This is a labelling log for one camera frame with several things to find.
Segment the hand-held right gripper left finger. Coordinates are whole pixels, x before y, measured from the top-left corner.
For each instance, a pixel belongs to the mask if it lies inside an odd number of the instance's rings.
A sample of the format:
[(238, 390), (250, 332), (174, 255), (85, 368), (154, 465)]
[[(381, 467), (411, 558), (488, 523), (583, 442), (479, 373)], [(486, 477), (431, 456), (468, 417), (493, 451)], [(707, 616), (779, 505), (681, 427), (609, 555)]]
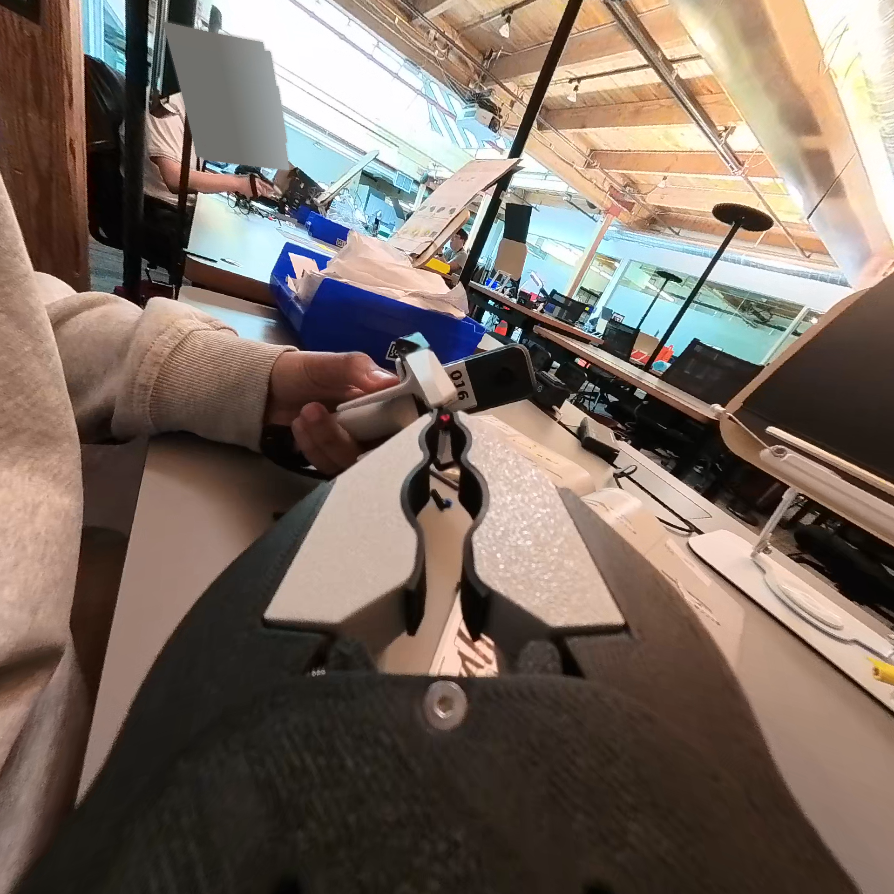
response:
[(332, 482), (264, 610), (266, 625), (346, 639), (436, 639), (432, 422), (418, 419)]

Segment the person's left hand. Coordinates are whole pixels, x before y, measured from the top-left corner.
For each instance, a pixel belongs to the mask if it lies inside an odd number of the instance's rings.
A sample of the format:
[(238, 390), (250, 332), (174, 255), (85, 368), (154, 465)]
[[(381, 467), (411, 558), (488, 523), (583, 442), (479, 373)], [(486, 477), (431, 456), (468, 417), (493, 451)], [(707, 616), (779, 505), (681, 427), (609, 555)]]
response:
[(362, 353), (284, 352), (274, 363), (261, 446), (300, 453), (318, 473), (338, 475), (361, 446), (337, 422), (341, 404), (396, 386), (397, 375)]

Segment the black power adapter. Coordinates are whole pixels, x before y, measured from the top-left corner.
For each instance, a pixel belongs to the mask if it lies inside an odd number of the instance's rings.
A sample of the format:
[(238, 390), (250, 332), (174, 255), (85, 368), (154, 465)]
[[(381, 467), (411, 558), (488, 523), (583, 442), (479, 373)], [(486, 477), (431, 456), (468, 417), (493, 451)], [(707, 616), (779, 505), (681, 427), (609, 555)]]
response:
[(584, 417), (576, 427), (576, 438), (585, 451), (598, 456), (610, 465), (615, 464), (620, 448), (618, 440), (609, 428), (594, 419)]

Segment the zebra sticker sheet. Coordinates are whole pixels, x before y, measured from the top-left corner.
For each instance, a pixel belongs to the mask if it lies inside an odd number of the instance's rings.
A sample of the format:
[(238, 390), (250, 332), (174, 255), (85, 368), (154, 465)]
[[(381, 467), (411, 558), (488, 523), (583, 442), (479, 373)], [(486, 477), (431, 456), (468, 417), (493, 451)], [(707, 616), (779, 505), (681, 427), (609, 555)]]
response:
[(473, 640), (465, 626), (461, 599), (456, 596), (435, 647), (429, 675), (433, 677), (495, 677), (499, 674), (494, 643), (482, 635)]

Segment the background wooden desk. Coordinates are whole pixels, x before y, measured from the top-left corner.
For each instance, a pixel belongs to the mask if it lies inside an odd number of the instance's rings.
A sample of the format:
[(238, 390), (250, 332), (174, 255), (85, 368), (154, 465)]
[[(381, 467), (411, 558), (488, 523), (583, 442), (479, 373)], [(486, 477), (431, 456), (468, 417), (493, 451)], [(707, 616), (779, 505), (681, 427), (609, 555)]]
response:
[(661, 403), (684, 413), (690, 419), (707, 424), (719, 422), (720, 417), (712, 405), (663, 382), (659, 376), (646, 372), (630, 362), (618, 359), (601, 349), (588, 347), (582, 341), (575, 341), (539, 325), (534, 327), (533, 333), (572, 353), (587, 364), (596, 366), (606, 374), (634, 386), (636, 390), (645, 392)]

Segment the pile of white plastic bags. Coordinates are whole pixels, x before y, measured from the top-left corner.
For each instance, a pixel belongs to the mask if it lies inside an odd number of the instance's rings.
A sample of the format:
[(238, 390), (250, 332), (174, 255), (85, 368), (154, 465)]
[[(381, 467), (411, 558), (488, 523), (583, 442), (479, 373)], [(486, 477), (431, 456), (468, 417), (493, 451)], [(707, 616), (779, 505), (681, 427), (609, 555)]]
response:
[(324, 285), (344, 285), (452, 318), (468, 314), (463, 286), (449, 287), (441, 275), (412, 266), (387, 242), (354, 230), (331, 257), (317, 261), (302, 246), (287, 243), (284, 259), (286, 290), (301, 310), (307, 310)]

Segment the short black floor lamp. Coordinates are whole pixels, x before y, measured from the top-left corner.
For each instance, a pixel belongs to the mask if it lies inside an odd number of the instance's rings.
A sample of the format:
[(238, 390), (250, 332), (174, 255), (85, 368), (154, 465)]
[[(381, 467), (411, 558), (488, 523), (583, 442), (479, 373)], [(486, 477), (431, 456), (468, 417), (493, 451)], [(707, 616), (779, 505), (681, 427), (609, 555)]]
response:
[(676, 274), (674, 274), (674, 273), (672, 273), (672, 272), (669, 272), (669, 271), (658, 270), (658, 271), (655, 272), (655, 275), (661, 280), (661, 283), (660, 283), (660, 286), (659, 286), (657, 292), (655, 293), (654, 297), (652, 298), (651, 302), (649, 303), (649, 305), (647, 306), (647, 308), (646, 308), (645, 311), (643, 312), (643, 314), (642, 314), (642, 318), (641, 318), (641, 319), (639, 320), (639, 322), (637, 323), (637, 331), (638, 331), (638, 332), (642, 331), (642, 327), (643, 327), (643, 324), (644, 324), (645, 320), (647, 319), (647, 317), (648, 317), (649, 314), (651, 313), (651, 311), (652, 311), (653, 307), (655, 306), (655, 304), (656, 304), (656, 303), (658, 302), (658, 300), (663, 296), (663, 294), (664, 294), (664, 292), (665, 292), (665, 290), (666, 290), (666, 288), (667, 288), (667, 285), (668, 285), (668, 284), (681, 284), (681, 283), (682, 283), (682, 278), (681, 278), (680, 276), (678, 276), (678, 275), (676, 275)]

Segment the white monitor stand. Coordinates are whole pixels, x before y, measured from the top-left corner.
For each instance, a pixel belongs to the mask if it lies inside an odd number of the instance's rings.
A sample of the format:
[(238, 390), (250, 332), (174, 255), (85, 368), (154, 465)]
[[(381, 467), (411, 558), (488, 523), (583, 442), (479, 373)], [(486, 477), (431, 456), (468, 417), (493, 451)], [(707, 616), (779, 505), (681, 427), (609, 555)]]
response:
[(772, 533), (798, 492), (788, 488), (754, 543), (729, 530), (690, 538), (695, 556), (819, 654), (857, 687), (893, 710), (893, 687), (876, 681), (867, 656), (892, 663), (892, 638), (869, 627), (816, 583), (782, 563)]

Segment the small blue plastic bin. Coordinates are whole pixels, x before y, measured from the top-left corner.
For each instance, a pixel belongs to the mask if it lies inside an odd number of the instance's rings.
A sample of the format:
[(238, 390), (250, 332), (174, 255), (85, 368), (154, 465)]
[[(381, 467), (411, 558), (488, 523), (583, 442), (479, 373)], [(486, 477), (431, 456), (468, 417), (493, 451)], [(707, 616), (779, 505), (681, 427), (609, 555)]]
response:
[(314, 211), (307, 213), (304, 225), (310, 237), (336, 249), (341, 249), (347, 244), (351, 233), (350, 228), (344, 224)]

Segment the slanted black pole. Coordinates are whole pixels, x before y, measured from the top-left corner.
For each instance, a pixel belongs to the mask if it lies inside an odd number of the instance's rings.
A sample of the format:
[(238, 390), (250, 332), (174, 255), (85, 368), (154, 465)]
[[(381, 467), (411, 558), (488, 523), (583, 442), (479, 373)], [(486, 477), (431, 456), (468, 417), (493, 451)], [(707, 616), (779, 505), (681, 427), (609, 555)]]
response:
[(541, 110), (543, 99), (545, 98), (553, 74), (561, 60), (562, 53), (569, 41), (569, 37), (576, 23), (576, 17), (583, 5), (584, 3), (582, 1), (568, 1), (565, 5), (562, 18), (542, 62), (537, 80), (532, 88), (530, 99), (525, 105), (524, 114), (522, 115), (520, 125), (517, 128), (516, 136), (508, 151), (508, 158), (510, 159), (508, 168), (494, 185), (493, 194), (490, 195), (486, 206), (475, 219), (477, 229), (475, 230), (473, 241), (467, 246), (467, 260), (460, 275), (460, 284), (464, 287), (470, 285), (473, 275), (475, 274), (478, 260), (485, 248), (486, 240), (497, 218), (503, 193), (508, 189), (512, 173), (528, 143), (528, 138), (534, 128), (535, 120)]

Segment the tall black floor lamp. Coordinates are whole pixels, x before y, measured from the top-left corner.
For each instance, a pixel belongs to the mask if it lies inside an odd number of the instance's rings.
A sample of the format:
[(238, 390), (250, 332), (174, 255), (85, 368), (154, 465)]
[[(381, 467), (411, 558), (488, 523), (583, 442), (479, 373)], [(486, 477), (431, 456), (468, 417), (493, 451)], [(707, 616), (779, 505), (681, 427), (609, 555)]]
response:
[(739, 233), (739, 231), (746, 230), (749, 232), (762, 233), (768, 229), (771, 229), (774, 224), (773, 218), (766, 212), (754, 207), (737, 203), (719, 203), (713, 206), (711, 213), (717, 221), (726, 224), (729, 229), (723, 240), (721, 241), (720, 246), (714, 252), (704, 272), (699, 276), (695, 285), (688, 293), (683, 304), (677, 311), (676, 316), (674, 317), (674, 319), (672, 319), (666, 331), (663, 333), (656, 346), (654, 347), (654, 350), (649, 355), (649, 358), (644, 365), (644, 369), (647, 372), (650, 372), (654, 367), (658, 356), (664, 350), (667, 342), (671, 338), (671, 335), (674, 333), (677, 326), (686, 315), (689, 307), (691, 307), (691, 305), (694, 303), (696, 297), (699, 295), (700, 290), (708, 280), (714, 267), (719, 263), (726, 249), (728, 248), (734, 237)]

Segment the person's beige sweater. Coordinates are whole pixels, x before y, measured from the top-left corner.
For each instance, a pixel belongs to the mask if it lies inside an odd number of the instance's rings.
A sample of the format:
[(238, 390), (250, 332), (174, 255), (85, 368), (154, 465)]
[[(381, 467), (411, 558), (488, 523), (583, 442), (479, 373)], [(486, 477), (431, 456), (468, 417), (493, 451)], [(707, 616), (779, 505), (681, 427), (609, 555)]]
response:
[(73, 802), (89, 720), (71, 632), (80, 440), (4, 184), (1, 231), (1, 885), (11, 892)]

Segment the computer monitor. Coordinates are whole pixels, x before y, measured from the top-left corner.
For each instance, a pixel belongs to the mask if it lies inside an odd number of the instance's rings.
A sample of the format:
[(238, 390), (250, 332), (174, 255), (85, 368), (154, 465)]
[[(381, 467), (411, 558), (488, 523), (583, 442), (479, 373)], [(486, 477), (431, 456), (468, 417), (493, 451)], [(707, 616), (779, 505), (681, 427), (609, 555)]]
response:
[(839, 302), (721, 409), (737, 457), (893, 543), (893, 277)]

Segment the upright black pole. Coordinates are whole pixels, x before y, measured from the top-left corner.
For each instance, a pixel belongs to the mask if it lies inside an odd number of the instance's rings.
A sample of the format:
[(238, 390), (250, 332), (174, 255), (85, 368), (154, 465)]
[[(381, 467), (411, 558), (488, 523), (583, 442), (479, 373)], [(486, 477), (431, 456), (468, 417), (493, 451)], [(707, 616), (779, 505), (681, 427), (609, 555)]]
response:
[(122, 174), (124, 295), (142, 306), (145, 119), (149, 94), (149, 1), (125, 2), (125, 112)]

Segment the wooden post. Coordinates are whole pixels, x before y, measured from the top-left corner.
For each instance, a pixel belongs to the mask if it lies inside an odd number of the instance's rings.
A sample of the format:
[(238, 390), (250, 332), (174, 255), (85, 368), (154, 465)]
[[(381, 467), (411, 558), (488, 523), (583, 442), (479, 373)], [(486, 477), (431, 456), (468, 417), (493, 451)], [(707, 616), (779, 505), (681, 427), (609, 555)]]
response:
[(1, 168), (35, 269), (87, 291), (81, 2), (2, 2)]

